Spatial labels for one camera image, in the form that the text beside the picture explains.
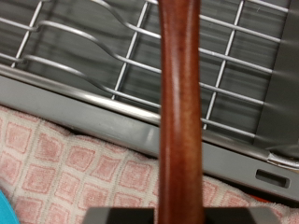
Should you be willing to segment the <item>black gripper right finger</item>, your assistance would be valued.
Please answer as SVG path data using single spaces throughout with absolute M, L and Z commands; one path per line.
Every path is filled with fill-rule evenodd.
M 280 224 L 268 207 L 210 207 L 206 224 Z

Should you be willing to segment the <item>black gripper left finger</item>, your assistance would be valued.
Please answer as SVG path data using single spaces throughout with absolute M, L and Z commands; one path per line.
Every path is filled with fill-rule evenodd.
M 82 224 L 154 224 L 154 209 L 91 207 Z

